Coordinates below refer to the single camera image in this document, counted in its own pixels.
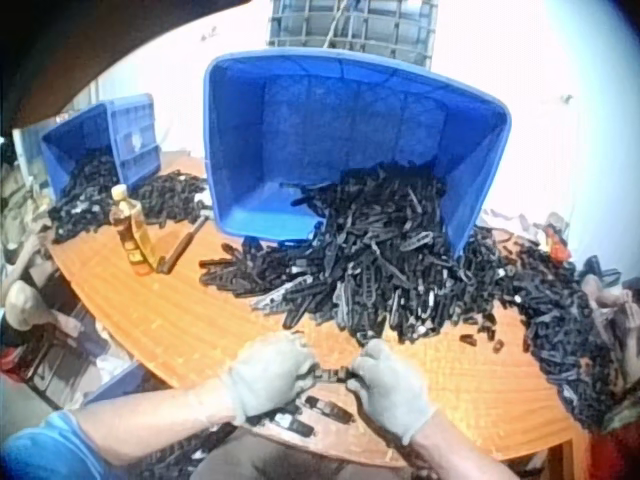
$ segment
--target bottle cap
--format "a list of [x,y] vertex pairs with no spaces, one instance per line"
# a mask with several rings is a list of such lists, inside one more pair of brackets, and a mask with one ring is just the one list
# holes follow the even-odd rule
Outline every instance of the bottle cap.
[[125,184],[123,184],[123,183],[120,183],[120,184],[116,185],[115,187],[112,187],[111,188],[111,196],[113,197],[113,199],[116,202],[124,200],[125,198],[128,197],[127,186]]

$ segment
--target orange object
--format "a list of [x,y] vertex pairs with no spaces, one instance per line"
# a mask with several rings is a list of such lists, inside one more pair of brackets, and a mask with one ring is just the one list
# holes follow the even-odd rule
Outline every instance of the orange object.
[[544,227],[544,233],[547,236],[547,246],[549,247],[549,255],[551,260],[556,264],[562,265],[569,261],[571,252],[567,247],[567,242],[555,231],[551,225]]
[[[183,159],[174,168],[204,174],[202,160]],[[163,230],[150,227],[158,254],[166,255],[189,228],[186,222],[170,223]],[[216,375],[247,342],[281,330],[281,316],[263,316],[251,310],[250,300],[198,283],[198,261],[225,256],[222,242],[239,246],[241,240],[227,237],[207,222],[171,275],[147,277],[131,275],[118,239],[109,229],[53,245],[51,253],[83,303],[125,348],[170,385],[187,387]],[[413,345],[398,344],[390,331],[385,339],[423,372],[432,401],[498,459],[538,452],[584,435],[536,361],[522,352],[524,327],[519,314],[499,304],[494,313],[505,343],[499,355],[492,353],[486,340],[474,349],[460,343],[461,334],[475,333],[475,327],[468,325],[445,328],[438,337]],[[298,329],[324,368],[349,365],[360,351],[355,340],[334,323],[317,327],[303,319]],[[344,385],[318,385],[310,393],[352,413],[358,411]],[[296,437],[273,425],[255,431],[334,458],[387,467],[405,464],[360,418],[345,426],[305,410],[301,419],[316,428],[316,436]],[[574,450],[574,455],[579,471],[582,452]]]

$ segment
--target pile of black plastic parts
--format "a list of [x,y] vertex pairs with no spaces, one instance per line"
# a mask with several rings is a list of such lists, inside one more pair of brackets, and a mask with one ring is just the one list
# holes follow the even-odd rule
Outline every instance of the pile of black plastic parts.
[[[386,328],[400,342],[438,335],[446,323],[477,325],[499,353],[494,302],[525,317],[524,348],[531,350],[565,407],[597,429],[613,404],[612,361],[595,335],[586,295],[572,264],[556,266],[536,246],[496,242],[475,228],[453,258],[440,210],[446,187],[426,166],[379,164],[345,171],[339,182],[297,188],[293,205],[324,219],[308,239],[263,245],[246,237],[224,244],[229,258],[203,260],[203,285],[252,307],[285,314],[294,328],[305,313],[320,325],[334,321],[360,344]],[[474,335],[461,341],[475,346]]]

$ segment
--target window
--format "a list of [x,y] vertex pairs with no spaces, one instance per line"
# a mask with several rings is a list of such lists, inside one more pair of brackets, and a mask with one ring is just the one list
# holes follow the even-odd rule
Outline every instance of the window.
[[429,68],[436,12],[436,0],[274,0],[269,45],[323,47],[330,37],[328,48]]

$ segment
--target white wall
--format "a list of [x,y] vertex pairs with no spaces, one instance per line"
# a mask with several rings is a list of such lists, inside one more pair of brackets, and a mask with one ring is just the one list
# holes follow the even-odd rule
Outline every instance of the white wall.
[[640,274],[640,48],[609,3],[443,0],[432,70],[511,111],[486,207],[534,221],[555,210],[576,260]]
[[98,77],[99,99],[151,93],[162,149],[204,157],[205,70],[224,53],[263,48],[270,12],[269,0],[252,0],[149,42]]

